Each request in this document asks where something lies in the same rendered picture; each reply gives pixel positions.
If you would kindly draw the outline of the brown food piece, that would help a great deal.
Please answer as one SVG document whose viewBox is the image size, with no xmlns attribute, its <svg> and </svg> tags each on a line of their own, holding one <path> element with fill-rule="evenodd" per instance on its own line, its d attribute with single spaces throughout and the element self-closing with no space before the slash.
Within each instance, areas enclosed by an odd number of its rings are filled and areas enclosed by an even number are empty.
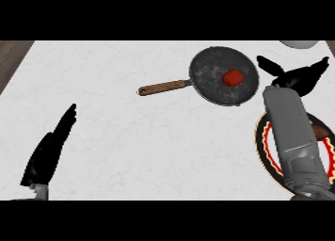
<svg viewBox="0 0 335 241">
<path fill-rule="evenodd" d="M 315 124 L 312 124 L 314 135 L 318 141 L 323 141 L 328 137 L 327 131 Z"/>
</svg>

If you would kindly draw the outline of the white bowl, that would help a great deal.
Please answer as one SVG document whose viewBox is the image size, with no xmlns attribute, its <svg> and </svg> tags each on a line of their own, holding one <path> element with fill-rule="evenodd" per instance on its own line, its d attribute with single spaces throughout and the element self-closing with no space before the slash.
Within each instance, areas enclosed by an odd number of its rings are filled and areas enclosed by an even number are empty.
<svg viewBox="0 0 335 241">
<path fill-rule="evenodd" d="M 315 40 L 283 40 L 281 43 L 293 49 L 309 49 L 318 43 Z"/>
</svg>

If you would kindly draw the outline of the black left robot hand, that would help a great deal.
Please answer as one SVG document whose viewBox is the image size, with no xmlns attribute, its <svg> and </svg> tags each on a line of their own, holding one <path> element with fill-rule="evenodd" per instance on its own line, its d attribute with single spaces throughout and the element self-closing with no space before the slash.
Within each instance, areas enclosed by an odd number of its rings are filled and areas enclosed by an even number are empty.
<svg viewBox="0 0 335 241">
<path fill-rule="evenodd" d="M 76 105 L 72 104 L 60 117 L 57 127 L 39 140 L 25 168 L 20 185 L 47 185 L 51 181 L 63 143 L 76 122 Z"/>
</svg>

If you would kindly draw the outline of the black plate with red pattern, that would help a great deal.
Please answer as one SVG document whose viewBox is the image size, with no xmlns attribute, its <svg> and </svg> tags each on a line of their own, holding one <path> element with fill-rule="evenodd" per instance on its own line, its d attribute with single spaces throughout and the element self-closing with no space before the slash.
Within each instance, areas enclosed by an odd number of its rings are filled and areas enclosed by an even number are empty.
<svg viewBox="0 0 335 241">
<path fill-rule="evenodd" d="M 320 119 L 314 115 L 308 114 L 308 119 L 309 119 L 309 122 L 318 125 L 328 133 L 328 136 L 321 141 L 321 144 L 326 148 L 324 161 L 328 164 L 326 175 L 330 183 L 330 192 L 335 194 L 335 133 L 331 132 L 330 128 L 326 126 L 326 124 L 320 121 Z M 258 159 L 262 163 L 264 169 L 268 171 L 278 185 L 289 192 L 292 192 L 290 188 L 284 185 L 283 171 L 281 171 L 280 165 L 274 161 L 274 154 L 271 154 L 271 151 L 269 151 L 271 128 L 272 128 L 272 125 L 268 121 L 267 114 L 262 114 L 259 117 L 258 123 L 255 124 L 255 130 L 253 130 L 255 150 L 258 153 Z"/>
</svg>

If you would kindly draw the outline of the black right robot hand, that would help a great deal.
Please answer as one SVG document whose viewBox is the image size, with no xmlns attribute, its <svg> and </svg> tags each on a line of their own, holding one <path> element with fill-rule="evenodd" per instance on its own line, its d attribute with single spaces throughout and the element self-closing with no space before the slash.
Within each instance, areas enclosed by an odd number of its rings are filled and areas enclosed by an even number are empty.
<svg viewBox="0 0 335 241">
<path fill-rule="evenodd" d="M 264 56 L 256 57 L 258 67 L 274 76 L 272 86 L 290 88 L 303 97 L 317 86 L 321 75 L 328 67 L 326 56 L 311 66 L 283 71 L 281 67 Z"/>
</svg>

